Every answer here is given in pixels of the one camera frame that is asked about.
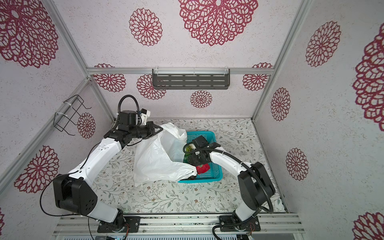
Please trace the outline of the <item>red dragon fruit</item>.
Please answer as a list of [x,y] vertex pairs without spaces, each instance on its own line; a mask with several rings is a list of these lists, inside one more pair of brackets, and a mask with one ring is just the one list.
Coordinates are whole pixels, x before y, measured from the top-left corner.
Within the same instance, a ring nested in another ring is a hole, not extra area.
[[198,175],[204,174],[211,169],[209,164],[196,166]]

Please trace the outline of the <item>green bumpy custard apple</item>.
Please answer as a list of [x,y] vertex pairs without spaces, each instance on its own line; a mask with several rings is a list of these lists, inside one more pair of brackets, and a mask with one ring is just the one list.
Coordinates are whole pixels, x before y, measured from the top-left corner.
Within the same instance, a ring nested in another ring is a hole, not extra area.
[[183,152],[185,153],[185,155],[190,155],[191,152],[195,149],[195,146],[192,144],[192,143],[187,143],[184,148],[183,148]]

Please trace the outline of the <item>white plastic bag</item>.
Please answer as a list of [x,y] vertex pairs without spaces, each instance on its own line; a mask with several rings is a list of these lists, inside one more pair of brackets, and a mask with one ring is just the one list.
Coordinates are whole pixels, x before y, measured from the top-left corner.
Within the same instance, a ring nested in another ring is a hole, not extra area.
[[184,163],[187,131],[173,123],[161,127],[160,133],[137,146],[133,168],[136,187],[156,181],[178,182],[197,176],[197,168]]

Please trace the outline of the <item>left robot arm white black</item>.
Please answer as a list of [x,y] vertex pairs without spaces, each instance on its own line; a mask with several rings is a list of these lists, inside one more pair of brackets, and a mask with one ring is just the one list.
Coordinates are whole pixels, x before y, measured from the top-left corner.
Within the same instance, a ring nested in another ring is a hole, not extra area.
[[87,158],[66,175],[53,180],[55,204],[58,208],[100,221],[110,232],[127,227],[123,211],[98,199],[91,186],[105,165],[131,141],[146,140],[163,128],[148,121],[150,111],[119,112],[116,125],[109,130]]

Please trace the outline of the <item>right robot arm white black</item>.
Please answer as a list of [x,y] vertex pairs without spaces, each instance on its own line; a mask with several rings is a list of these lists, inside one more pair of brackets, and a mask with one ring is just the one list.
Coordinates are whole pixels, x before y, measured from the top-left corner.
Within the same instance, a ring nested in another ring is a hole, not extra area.
[[214,163],[238,179],[242,202],[234,211],[234,218],[244,222],[260,212],[274,213],[271,197],[276,189],[263,164],[242,161],[216,142],[209,143],[199,136],[183,147],[193,166]]

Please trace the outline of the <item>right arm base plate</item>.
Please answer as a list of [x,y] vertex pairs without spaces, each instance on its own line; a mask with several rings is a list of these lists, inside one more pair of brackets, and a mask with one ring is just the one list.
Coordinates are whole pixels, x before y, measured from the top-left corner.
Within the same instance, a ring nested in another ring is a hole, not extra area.
[[221,232],[258,232],[261,225],[257,216],[241,221],[234,216],[219,216]]

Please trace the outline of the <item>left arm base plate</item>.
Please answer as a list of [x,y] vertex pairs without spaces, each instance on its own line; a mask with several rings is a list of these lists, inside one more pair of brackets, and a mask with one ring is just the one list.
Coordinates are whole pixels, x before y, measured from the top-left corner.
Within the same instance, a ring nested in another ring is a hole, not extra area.
[[118,216],[112,223],[100,221],[97,233],[137,233],[140,221],[139,216]]

